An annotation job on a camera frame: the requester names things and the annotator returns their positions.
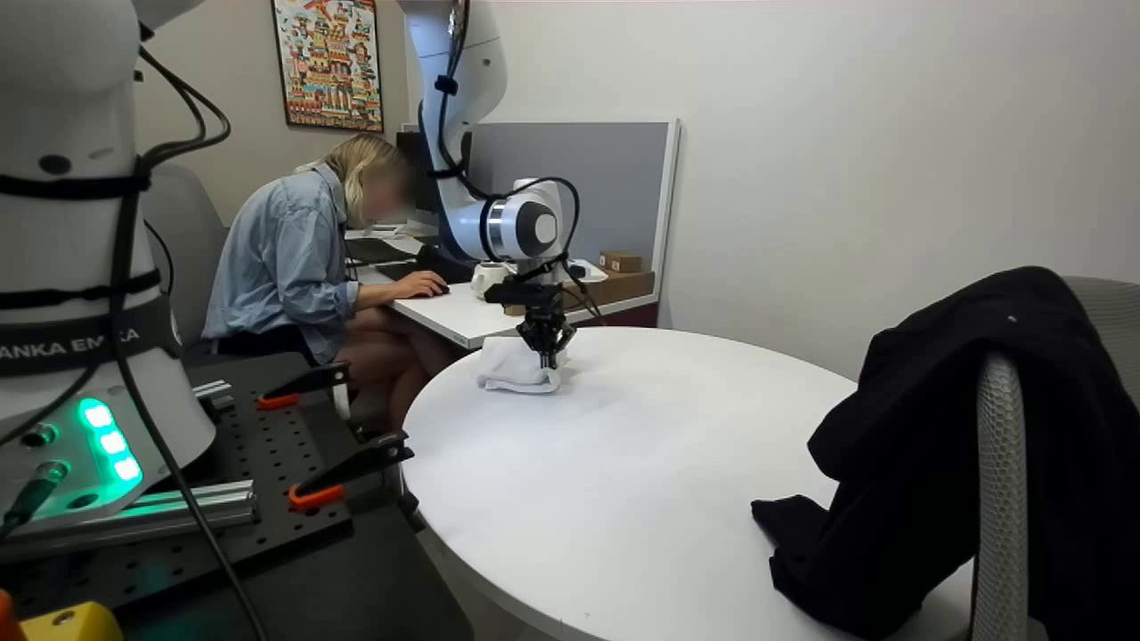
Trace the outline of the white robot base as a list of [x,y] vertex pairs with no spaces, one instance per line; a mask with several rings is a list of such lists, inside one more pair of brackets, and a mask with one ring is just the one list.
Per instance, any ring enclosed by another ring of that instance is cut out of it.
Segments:
[[218,427],[179,360],[143,210],[143,39],[200,0],[0,0],[0,510],[130,505]]

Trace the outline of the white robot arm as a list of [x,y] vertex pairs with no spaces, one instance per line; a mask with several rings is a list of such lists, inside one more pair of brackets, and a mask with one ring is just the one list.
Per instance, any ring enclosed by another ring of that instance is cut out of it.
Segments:
[[582,220],[570,178],[530,169],[496,186],[477,169],[482,121],[504,94],[504,53],[491,0],[394,0],[420,75],[420,134],[444,235],[469,262],[504,268],[491,301],[521,307],[521,340],[546,371],[573,338],[561,268]]

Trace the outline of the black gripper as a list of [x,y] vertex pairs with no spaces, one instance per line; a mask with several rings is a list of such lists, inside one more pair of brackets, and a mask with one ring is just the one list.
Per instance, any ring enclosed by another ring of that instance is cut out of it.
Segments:
[[546,371],[559,365],[559,353],[573,338],[573,325],[567,318],[567,296],[576,291],[587,299],[584,280],[573,268],[542,268],[530,274],[510,274],[500,283],[485,287],[488,301],[501,309],[515,309],[515,334],[536,356]]

